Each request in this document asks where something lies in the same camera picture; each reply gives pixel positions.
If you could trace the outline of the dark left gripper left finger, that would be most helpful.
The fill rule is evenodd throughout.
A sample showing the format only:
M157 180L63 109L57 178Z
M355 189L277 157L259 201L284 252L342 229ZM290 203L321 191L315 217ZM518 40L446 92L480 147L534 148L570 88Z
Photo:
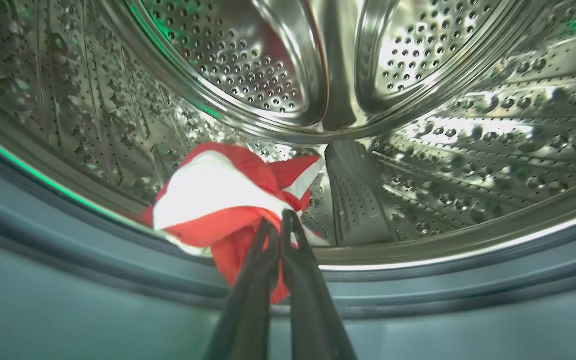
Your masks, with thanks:
M205 360L265 360L272 292L278 281L279 233L267 219L254 235L215 327Z

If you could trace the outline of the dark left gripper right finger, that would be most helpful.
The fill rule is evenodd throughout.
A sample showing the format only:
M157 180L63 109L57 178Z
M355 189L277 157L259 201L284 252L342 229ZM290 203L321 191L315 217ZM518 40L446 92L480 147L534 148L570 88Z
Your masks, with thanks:
M298 215L284 210L279 252L290 291L292 357L295 360L356 360Z

